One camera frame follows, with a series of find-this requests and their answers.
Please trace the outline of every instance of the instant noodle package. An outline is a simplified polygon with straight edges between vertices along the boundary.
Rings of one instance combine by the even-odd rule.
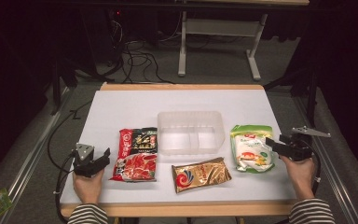
[[[156,181],[157,128],[120,130],[112,180]]]
[[[274,166],[272,148],[266,145],[272,128],[264,125],[236,125],[230,132],[232,153],[237,170],[261,173]]]

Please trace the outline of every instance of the striped shirt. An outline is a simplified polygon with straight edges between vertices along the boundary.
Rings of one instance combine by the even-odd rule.
[[[69,217],[68,224],[107,224],[106,212],[94,203],[79,205]]]
[[[335,223],[330,206],[320,199],[308,199],[296,203],[289,217],[292,224]]]

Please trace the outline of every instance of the snack bag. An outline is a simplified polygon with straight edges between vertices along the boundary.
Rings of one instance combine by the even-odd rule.
[[[236,125],[230,132],[231,149],[237,170],[261,173],[274,166],[272,148],[266,145],[272,128],[264,125]]]
[[[189,165],[172,166],[172,177],[176,193],[222,184],[231,179],[222,157]]]
[[[111,180],[156,181],[157,128],[120,130],[118,156]]]

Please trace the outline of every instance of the yellow package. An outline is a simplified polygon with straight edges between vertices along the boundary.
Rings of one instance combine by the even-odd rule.
[[[272,128],[265,125],[236,125],[230,132],[231,150],[237,170],[262,173],[274,166],[272,148],[266,145]]]

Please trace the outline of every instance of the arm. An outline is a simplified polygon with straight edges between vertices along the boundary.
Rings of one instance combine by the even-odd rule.
[[[69,217],[68,224],[76,223],[106,223],[106,212],[98,206],[101,195],[103,171],[92,178],[73,173],[74,190],[82,202]]]
[[[280,156],[280,158],[286,164],[287,174],[289,174],[296,196],[299,199],[299,203],[296,203],[290,212],[290,223],[335,223],[328,203],[316,199],[312,192],[312,177],[315,166],[313,160],[291,161],[284,156]]]

